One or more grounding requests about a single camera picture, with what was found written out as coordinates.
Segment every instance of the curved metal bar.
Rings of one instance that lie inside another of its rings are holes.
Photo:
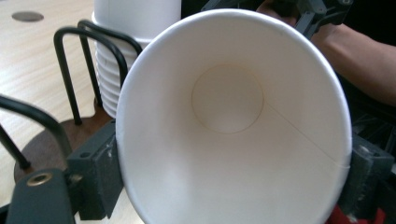
[[[76,95],[74,94],[74,89],[73,89],[73,84],[71,81],[70,77],[70,72],[69,68],[67,66],[67,60],[66,60],[66,55],[64,53],[64,43],[63,39],[65,35],[80,35],[80,36],[87,36],[89,38],[95,39],[98,42],[101,42],[104,46],[106,46],[116,57],[117,63],[119,65],[120,69],[120,79],[123,81],[128,73],[128,67],[125,62],[125,58],[123,57],[121,51],[115,46],[113,43],[111,43],[109,40],[104,38],[103,36],[99,34],[95,34],[93,32],[81,29],[81,28],[76,28],[76,27],[64,27],[59,29],[54,37],[53,37],[53,42],[55,45],[55,50],[56,50],[56,55],[58,57],[58,62],[61,67],[62,71],[62,76],[64,78],[64,85],[66,87],[67,91],[67,96],[69,98],[70,105],[72,107],[72,112],[73,112],[73,117],[75,120],[75,123],[77,125],[82,123],[81,117],[78,112],[78,105],[76,101]]]
[[[82,20],[78,22],[78,28],[86,29],[90,28],[91,30],[98,32],[103,35],[108,35],[110,37],[117,38],[119,40],[125,41],[126,43],[130,44],[134,50],[136,51],[136,55],[139,56],[139,54],[142,52],[142,47],[140,44],[134,40],[132,37],[123,34],[121,32],[113,31],[113,30],[108,30],[106,28],[100,27],[92,23],[91,21],[87,20]]]
[[[20,165],[21,169],[25,170],[30,167],[30,162],[22,155],[2,125],[0,125],[0,142],[6,148],[8,153],[11,154],[12,158],[14,158],[14,160]]]
[[[0,95],[0,107],[33,119],[48,129],[55,137],[57,145],[62,152],[64,164],[67,164],[66,157],[72,153],[72,148],[64,128],[53,117],[31,105],[8,99],[2,95]]]

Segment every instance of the forearm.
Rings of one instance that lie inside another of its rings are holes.
[[[396,48],[345,25],[327,25],[312,37],[334,70],[376,100],[396,105]]]

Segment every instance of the red fabric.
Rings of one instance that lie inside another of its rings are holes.
[[[385,214],[383,211],[378,210],[375,220],[360,219],[357,222],[350,222],[349,219],[341,212],[341,209],[336,206],[332,211],[329,219],[325,224],[383,224],[385,221]]]

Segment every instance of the stack of paper cups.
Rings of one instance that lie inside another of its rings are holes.
[[[92,21],[101,27],[118,31],[134,38],[144,49],[160,32],[180,20],[181,0],[94,0]],[[136,51],[129,44],[109,38],[115,43],[131,68]],[[95,43],[97,77],[103,107],[115,118],[120,96],[120,71],[113,54]]]

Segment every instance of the light wood surface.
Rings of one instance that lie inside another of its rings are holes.
[[[44,20],[15,21],[11,16],[18,11],[39,12]],[[92,11],[93,0],[0,0],[0,94],[34,105],[60,122],[71,119],[52,38],[59,28],[76,26],[79,20],[90,19]],[[94,114],[93,92],[79,40],[68,35],[64,45],[80,114],[90,117]],[[29,119],[3,109],[0,109],[0,123],[19,148],[43,130]],[[14,164],[0,146],[0,206],[10,202],[15,186]],[[143,222],[123,191],[111,219],[82,223]]]

